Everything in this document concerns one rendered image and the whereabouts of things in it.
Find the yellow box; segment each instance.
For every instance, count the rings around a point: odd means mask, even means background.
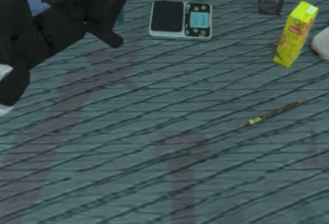
[[[299,56],[319,8],[301,2],[289,15],[273,61],[290,68]]]

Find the small cube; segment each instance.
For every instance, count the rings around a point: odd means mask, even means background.
[[[284,0],[259,0],[258,12],[260,14],[280,15]]]

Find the juice box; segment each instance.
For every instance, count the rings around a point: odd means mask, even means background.
[[[299,5],[288,16],[273,61],[287,68],[299,56],[319,8],[307,2]]]

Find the pencil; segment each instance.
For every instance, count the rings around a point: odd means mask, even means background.
[[[296,102],[292,102],[292,103],[290,103],[290,104],[288,104],[288,105],[285,105],[285,106],[283,106],[283,107],[281,107],[281,108],[275,109],[275,110],[273,110],[272,112],[269,112],[269,113],[267,113],[267,114],[264,114],[264,115],[258,116],[258,117],[254,118],[254,119],[250,119],[250,120],[248,121],[248,123],[245,124],[245,126],[254,125],[255,123],[258,123],[258,122],[260,122],[260,121],[263,121],[263,120],[268,119],[268,118],[270,118],[270,117],[273,117],[273,116],[275,116],[275,115],[278,115],[278,114],[280,114],[280,113],[283,113],[283,112],[285,112],[285,111],[287,111],[287,110],[289,110],[289,109],[291,109],[291,108],[294,108],[294,107],[296,107],[296,106],[298,106],[299,104],[302,104],[302,103],[304,103],[304,102],[306,102],[306,99],[305,99],[305,98],[304,98],[304,99],[301,99],[301,100],[298,100],[298,101],[296,101]]]

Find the blue lcd screen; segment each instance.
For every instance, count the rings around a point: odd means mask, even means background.
[[[190,27],[191,28],[208,28],[209,14],[206,12],[191,12]]]

